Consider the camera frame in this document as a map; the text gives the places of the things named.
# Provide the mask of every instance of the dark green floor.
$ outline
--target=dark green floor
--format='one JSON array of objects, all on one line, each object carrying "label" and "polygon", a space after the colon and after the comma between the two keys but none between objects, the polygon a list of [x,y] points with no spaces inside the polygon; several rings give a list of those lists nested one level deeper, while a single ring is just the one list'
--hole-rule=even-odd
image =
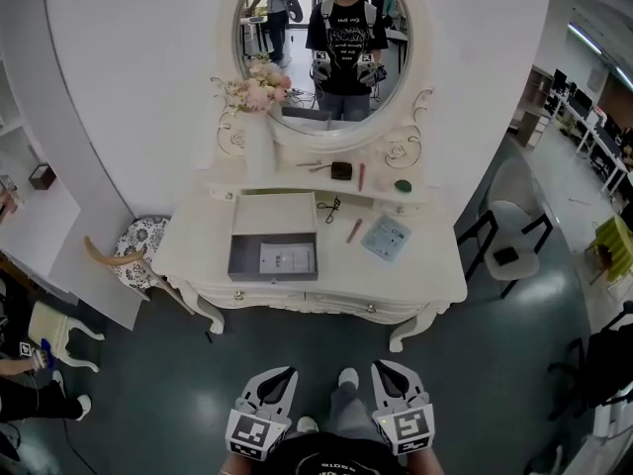
[{"label": "dark green floor", "polygon": [[[504,142],[491,170],[456,226],[474,214],[499,161],[515,153]],[[463,248],[467,264],[476,250]],[[390,354],[393,327],[340,316],[301,315],[266,308],[226,312],[226,332],[205,337],[209,321],[192,318],[161,292],[140,310],[134,332],[90,309],[77,317],[106,333],[102,344],[79,345],[101,365],[63,367],[67,387],[87,392],[93,411],[69,424],[72,441],[100,475],[217,473],[225,457],[226,419],[245,382],[266,369],[300,372],[291,416],[323,419],[338,371],[354,366],[373,406],[369,366],[391,358],[416,371],[435,411],[435,450],[447,474],[520,474],[526,461],[561,438],[573,456],[591,429],[592,414],[548,423],[558,382],[546,374],[574,337],[588,336],[583,294],[563,236],[555,230],[541,252],[539,274],[499,300],[501,285],[481,266],[468,300],[430,330]],[[18,425],[27,442],[56,457],[64,474],[89,473],[66,446],[59,421]]]}]

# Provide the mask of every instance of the floral cushion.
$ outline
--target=floral cushion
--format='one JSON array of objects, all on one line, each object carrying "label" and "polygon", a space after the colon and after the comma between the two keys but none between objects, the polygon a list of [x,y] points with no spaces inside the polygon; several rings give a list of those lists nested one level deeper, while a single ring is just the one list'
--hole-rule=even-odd
[{"label": "floral cushion", "polygon": [[[164,217],[146,217],[136,220],[117,242],[115,256],[121,257],[135,251],[142,251],[145,262],[151,265],[168,224],[169,219]],[[157,285],[156,280],[138,262],[117,266],[114,271],[129,287],[148,289]]]}]

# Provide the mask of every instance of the backpack strap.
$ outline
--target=backpack strap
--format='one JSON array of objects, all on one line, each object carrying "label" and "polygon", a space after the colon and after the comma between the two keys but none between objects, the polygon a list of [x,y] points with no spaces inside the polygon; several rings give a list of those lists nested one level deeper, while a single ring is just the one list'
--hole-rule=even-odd
[{"label": "backpack strap", "polygon": [[374,27],[376,26],[376,17],[378,15],[378,9],[372,4],[365,2],[365,21],[367,21],[367,27],[369,28],[369,37],[376,39],[374,34]]},{"label": "backpack strap", "polygon": [[334,0],[323,0],[320,3],[320,15],[323,18],[323,22],[325,23],[325,30],[329,32],[332,28],[329,23],[329,17],[332,15],[332,11],[334,10]]}]

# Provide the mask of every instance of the white mirror frame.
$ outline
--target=white mirror frame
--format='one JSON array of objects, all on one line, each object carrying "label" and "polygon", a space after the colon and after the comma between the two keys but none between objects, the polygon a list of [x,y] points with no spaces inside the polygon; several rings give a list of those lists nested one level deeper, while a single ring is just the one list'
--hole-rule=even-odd
[{"label": "white mirror frame", "polygon": [[[234,9],[232,19],[227,19],[226,14],[218,15],[215,45],[220,59],[217,66],[221,70],[213,75],[224,81],[243,77],[238,45],[235,43],[242,1],[223,0],[221,9]],[[368,144],[394,127],[416,125],[416,102],[421,92],[427,89],[425,86],[430,85],[431,26],[424,0],[402,1],[407,9],[409,27],[407,62],[392,96],[367,120],[338,131],[313,131],[308,134],[305,129],[295,130],[269,116],[277,143],[304,151],[334,153]],[[304,14],[311,12],[312,9],[304,9]]]}]

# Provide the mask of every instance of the white vase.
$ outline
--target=white vase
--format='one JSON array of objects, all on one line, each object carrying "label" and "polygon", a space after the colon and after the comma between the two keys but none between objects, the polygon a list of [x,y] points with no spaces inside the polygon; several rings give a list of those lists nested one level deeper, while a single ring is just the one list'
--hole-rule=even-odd
[{"label": "white vase", "polygon": [[246,146],[246,177],[263,181],[276,171],[275,142],[266,113],[241,113],[239,119]]}]

